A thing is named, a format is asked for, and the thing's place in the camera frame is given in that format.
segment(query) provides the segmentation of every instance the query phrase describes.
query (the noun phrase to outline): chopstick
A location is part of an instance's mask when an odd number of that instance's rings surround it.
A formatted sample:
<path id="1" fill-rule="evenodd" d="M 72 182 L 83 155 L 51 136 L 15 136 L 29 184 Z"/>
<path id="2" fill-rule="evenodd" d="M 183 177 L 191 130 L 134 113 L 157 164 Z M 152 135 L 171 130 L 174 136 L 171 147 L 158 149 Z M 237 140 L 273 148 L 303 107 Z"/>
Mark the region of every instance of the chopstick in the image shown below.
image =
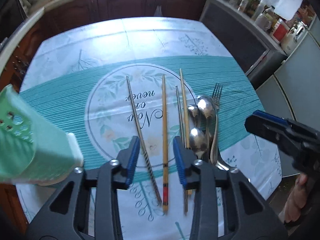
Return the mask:
<path id="1" fill-rule="evenodd" d="M 147 165 L 147 170 L 148 170 L 148 173 L 149 173 L 150 178 L 151 178 L 151 183 L 152 183 L 152 186 L 153 186 L 153 190 L 155 191 L 156 198 L 158 200 L 158 203 L 161 204 L 162 200 L 161 200 L 161 197 L 160 197 L 160 194 L 159 194 L 159 190 L 158 190 L 158 186 L 157 186 L 157 183 L 156 183 L 155 176 L 153 175 L 153 171 L 152 171 L 151 163 L 150 163 L 149 156 L 148 156 L 148 153 L 147 153 L 146 145 L 144 144 L 144 140 L 143 140 L 143 137 L 142 137 L 142 132 L 141 132 L 140 123 L 139 123 L 139 119 L 138 119 L 138 115 L 137 115 L 137 110 L 136 110 L 136 107 L 135 107 L 135 104 L 134 104 L 134 101 L 133 101 L 133 96 L 132 96 L 129 76 L 127 76 L 127 84 L 128 84 L 129 94 L 130 94 L 130 101 L 131 101 L 131 106 L 132 106 L 132 110 L 133 110 L 134 120 L 135 120 L 135 123 L 136 123 L 138 135 L 139 135 L 139 138 L 140 138 L 143 157 L 144 157 L 144 160 L 145 160 L 146 165 Z"/>
<path id="2" fill-rule="evenodd" d="M 176 94 L 177 94 L 178 113 L 179 113 L 180 136 L 181 136 L 181 140 L 182 140 L 183 145 L 185 145 L 185 142 L 184 142 L 184 131 L 183 131 L 183 120 L 182 120 L 182 114 L 181 114 L 181 103 L 180 103 L 180 95 L 179 95 L 178 86 L 176 86 Z"/>
<path id="3" fill-rule="evenodd" d="M 176 94 L 177 94 L 177 103 L 178 103 L 178 113 L 179 113 L 179 128 L 180 128 L 180 136 L 183 145 L 185 145 L 184 140 L 184 132 L 183 132 L 183 121 L 182 121 L 182 113 L 181 113 L 181 103 L 180 103 L 180 95 L 178 86 L 176 86 Z M 183 212 L 187 214 L 188 212 L 188 192 L 183 189 Z"/>
<path id="4" fill-rule="evenodd" d="M 165 77 L 162 75 L 162 133 L 163 133 L 163 206 L 166 213 L 169 204 L 169 173 L 168 173 L 168 124 L 167 99 L 165 94 Z"/>
<path id="5" fill-rule="evenodd" d="M 187 107 L 187 98 L 186 98 L 186 92 L 184 90 L 184 80 L 182 75 L 182 69 L 180 69 L 180 80 L 181 80 L 181 91 L 182 91 L 182 101 L 183 101 L 183 113 L 184 113 L 184 127 L 185 131 L 184 134 L 186 136 L 185 140 L 185 148 L 190 148 L 190 130 L 189 130 L 189 116 L 188 116 L 188 107 Z"/>

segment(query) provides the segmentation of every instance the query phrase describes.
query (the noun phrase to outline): green plastic cup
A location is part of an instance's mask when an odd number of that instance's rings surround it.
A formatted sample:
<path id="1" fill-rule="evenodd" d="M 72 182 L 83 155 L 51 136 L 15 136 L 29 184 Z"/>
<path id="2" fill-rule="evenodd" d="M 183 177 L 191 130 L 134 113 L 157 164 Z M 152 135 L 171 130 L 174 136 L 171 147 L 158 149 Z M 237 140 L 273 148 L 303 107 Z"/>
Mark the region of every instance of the green plastic cup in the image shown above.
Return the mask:
<path id="1" fill-rule="evenodd" d="M 83 162 L 73 133 L 32 110 L 11 84 L 1 91 L 0 182 L 52 185 Z"/>

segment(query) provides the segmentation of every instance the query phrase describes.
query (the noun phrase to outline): fork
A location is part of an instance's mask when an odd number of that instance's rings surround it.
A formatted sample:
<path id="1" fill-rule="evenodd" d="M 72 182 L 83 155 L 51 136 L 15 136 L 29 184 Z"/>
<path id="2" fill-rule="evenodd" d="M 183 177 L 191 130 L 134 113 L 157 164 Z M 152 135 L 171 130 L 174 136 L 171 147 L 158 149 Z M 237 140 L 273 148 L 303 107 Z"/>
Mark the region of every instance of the fork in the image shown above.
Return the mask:
<path id="1" fill-rule="evenodd" d="M 215 112 L 216 112 L 216 125 L 215 125 L 215 129 L 214 129 L 213 142 L 212 142 L 211 150 L 210 150 L 210 161 L 212 164 L 218 166 L 220 169 L 229 170 L 230 166 L 227 163 L 225 163 L 223 161 L 223 159 L 221 158 L 220 151 L 218 148 L 218 143 L 217 143 L 217 141 L 218 141 L 218 124 L 219 124 L 218 111 L 220 108 L 221 94 L 222 94 L 222 85 L 219 83 L 216 83 L 216 85 L 213 89 L 212 96 L 210 98 L 211 102 L 213 103 L 213 107 L 215 109 Z"/>

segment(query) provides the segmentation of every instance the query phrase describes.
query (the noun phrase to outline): red container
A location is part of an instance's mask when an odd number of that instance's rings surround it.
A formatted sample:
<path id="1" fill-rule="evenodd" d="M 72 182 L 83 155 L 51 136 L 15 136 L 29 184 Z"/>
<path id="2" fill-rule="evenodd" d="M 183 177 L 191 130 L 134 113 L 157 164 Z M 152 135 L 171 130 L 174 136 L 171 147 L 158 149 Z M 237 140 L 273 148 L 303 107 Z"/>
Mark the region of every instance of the red container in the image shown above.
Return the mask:
<path id="1" fill-rule="evenodd" d="M 276 25 L 273 27 L 270 36 L 274 39 L 276 43 L 280 43 L 287 32 L 290 30 L 287 24 L 284 23 L 282 19 L 279 19 Z"/>

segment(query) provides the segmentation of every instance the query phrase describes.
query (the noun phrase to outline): kettle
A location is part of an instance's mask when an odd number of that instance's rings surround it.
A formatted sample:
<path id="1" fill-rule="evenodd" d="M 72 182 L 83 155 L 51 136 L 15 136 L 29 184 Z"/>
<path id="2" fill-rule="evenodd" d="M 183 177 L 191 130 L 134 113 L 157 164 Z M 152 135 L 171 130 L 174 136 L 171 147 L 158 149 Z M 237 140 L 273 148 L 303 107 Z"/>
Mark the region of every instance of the kettle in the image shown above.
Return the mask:
<path id="1" fill-rule="evenodd" d="M 286 36 L 281 41 L 280 45 L 284 52 L 289 56 L 294 49 L 297 47 L 298 43 L 306 32 L 306 26 L 303 22 L 297 22 L 295 26 L 286 34 Z"/>

